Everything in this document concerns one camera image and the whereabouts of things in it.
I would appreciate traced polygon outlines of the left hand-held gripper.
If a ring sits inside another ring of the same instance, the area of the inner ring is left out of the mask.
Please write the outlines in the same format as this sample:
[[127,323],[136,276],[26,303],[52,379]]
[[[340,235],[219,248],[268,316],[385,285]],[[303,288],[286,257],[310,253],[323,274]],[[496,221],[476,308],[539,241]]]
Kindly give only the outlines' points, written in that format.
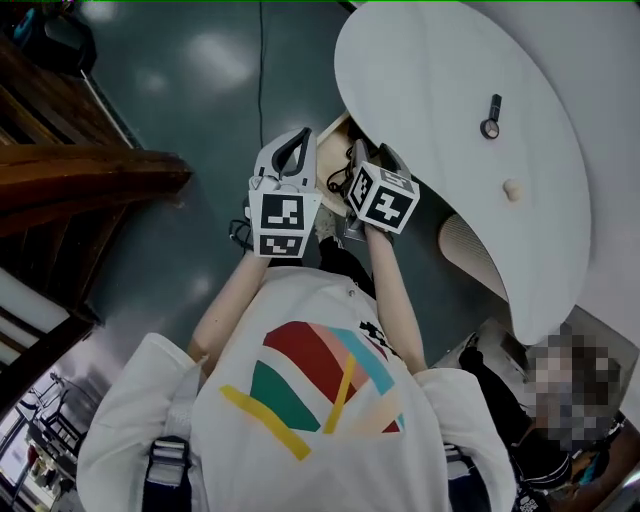
[[[300,149],[294,170],[285,164]],[[249,219],[258,257],[300,259],[318,212],[317,138],[302,128],[273,154],[261,150],[249,180]]]

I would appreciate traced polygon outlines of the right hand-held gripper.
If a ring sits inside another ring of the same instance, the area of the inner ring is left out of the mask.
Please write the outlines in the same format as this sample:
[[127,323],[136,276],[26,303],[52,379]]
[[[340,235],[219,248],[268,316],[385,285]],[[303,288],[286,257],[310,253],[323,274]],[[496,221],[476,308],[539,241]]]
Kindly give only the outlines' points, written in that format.
[[365,241],[365,226],[392,235],[400,234],[420,199],[419,186],[400,156],[387,144],[379,147],[381,167],[369,161],[364,139],[357,139],[350,153],[353,181],[346,194],[349,213],[344,235]]

